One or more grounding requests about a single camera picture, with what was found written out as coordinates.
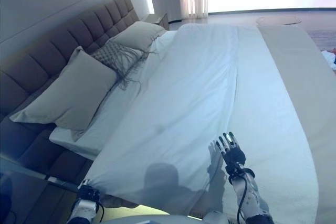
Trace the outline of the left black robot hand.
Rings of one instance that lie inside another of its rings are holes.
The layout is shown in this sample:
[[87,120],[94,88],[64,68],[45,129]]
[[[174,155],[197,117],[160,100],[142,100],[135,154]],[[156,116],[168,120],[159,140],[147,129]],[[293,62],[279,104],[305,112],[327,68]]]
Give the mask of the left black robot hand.
[[90,180],[84,179],[78,187],[77,198],[93,202],[100,201],[100,191],[89,185]]

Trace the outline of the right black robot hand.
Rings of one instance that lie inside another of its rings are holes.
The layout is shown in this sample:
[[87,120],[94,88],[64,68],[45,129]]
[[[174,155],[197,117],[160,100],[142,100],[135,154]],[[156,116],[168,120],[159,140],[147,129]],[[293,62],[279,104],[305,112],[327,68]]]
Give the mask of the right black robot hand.
[[216,145],[226,164],[226,171],[229,175],[239,173],[245,165],[246,157],[232,132],[223,133],[218,137]]

